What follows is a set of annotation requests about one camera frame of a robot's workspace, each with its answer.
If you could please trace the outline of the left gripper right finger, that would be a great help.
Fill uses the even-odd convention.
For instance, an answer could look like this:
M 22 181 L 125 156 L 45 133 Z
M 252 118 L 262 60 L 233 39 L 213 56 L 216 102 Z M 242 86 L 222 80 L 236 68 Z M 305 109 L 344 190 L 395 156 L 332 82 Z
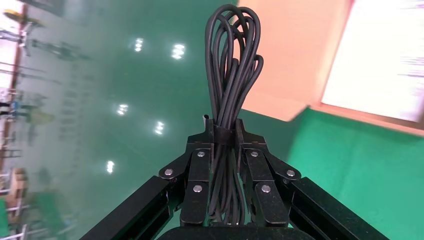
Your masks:
M 385 235 L 235 122 L 236 155 L 251 227 L 261 240 L 383 240 Z

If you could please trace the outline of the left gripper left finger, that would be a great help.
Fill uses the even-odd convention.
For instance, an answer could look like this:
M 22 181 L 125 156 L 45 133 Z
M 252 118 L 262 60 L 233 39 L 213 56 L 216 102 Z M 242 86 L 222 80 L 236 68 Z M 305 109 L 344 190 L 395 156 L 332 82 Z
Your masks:
M 185 152 L 164 166 L 91 230 L 84 240 L 183 240 L 183 227 L 209 224 L 214 124 L 187 139 Z

